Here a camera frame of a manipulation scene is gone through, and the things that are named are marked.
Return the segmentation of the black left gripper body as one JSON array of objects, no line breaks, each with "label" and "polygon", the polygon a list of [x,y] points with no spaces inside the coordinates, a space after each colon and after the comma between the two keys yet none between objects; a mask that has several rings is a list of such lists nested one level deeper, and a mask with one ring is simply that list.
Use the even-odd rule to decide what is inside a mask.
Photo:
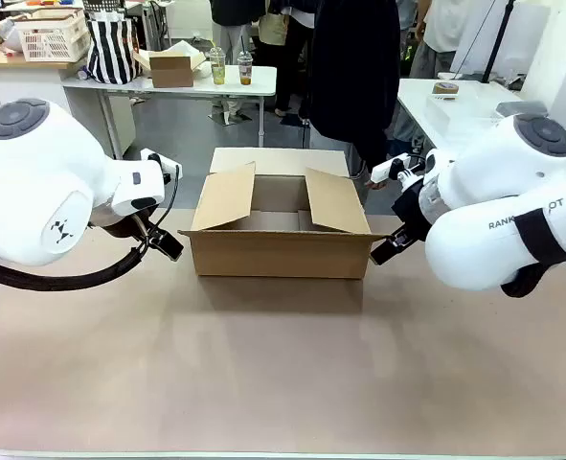
[{"label": "black left gripper body", "polygon": [[122,217],[115,215],[108,208],[97,208],[92,212],[88,226],[99,227],[114,238],[142,241],[152,227],[149,218],[153,212],[153,208],[146,208],[131,216]]}]

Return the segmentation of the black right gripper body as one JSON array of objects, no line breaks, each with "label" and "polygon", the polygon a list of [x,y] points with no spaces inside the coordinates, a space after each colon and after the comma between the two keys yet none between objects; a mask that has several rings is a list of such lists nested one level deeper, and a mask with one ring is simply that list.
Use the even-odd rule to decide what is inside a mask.
[{"label": "black right gripper body", "polygon": [[430,230],[430,222],[419,206],[419,193],[423,188],[423,179],[401,193],[394,202],[392,210],[403,224],[395,231],[394,237],[404,242],[424,242]]}]

